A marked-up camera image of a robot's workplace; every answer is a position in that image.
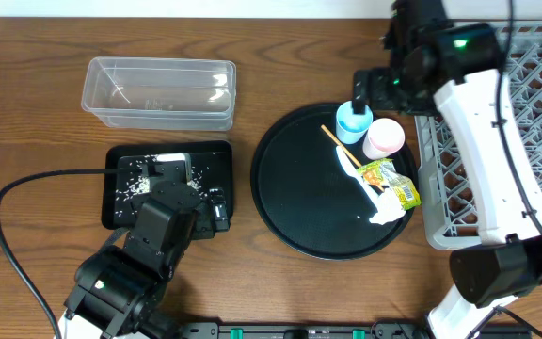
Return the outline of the light blue cup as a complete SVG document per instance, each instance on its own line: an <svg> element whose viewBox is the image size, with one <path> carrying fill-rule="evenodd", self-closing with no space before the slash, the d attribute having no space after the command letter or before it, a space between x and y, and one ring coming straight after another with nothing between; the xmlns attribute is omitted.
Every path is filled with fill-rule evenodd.
<svg viewBox="0 0 542 339"><path fill-rule="evenodd" d="M352 102L344 102L336 111L336 137L342 144L355 144L366 134L373 119L367 105L362 114L356 114Z"/></svg>

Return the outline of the rice grains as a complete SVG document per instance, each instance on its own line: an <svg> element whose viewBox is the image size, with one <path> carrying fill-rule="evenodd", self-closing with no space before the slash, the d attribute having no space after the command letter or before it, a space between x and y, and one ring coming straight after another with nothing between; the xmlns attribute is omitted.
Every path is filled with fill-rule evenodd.
<svg viewBox="0 0 542 339"><path fill-rule="evenodd" d="M151 193L151 179L149 174L142 173L143 166L162 166L171 161L185 161L191 164L187 153L160 153L145 155L125 155L118 160L119 168L137 169L137 172L121 173L117 177L114 195L114 218L131 218L137 216L138 207L132 202L144 198Z"/></svg>

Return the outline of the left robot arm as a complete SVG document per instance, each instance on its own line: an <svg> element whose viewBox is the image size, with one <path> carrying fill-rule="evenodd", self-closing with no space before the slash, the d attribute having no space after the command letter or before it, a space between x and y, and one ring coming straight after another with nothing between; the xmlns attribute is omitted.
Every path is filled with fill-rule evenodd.
<svg viewBox="0 0 542 339"><path fill-rule="evenodd" d="M123 246L105 245L77 269L60 324L86 322L98 338L140 331L162 336L151 316L186 249L193 240L229 229L223 189L200 194L183 182L157 183L139 197L136 222Z"/></svg>

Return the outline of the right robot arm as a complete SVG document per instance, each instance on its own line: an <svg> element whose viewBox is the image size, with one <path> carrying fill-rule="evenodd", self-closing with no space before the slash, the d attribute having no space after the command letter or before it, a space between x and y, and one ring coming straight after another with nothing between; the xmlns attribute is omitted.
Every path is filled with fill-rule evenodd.
<svg viewBox="0 0 542 339"><path fill-rule="evenodd" d="M451 130L478 217L477 245L452 252L453 287L427 317L434 338L468 338L542 285L542 193L510 104L506 48L486 23L393 19L386 68L359 71L356 108L433 112Z"/></svg>

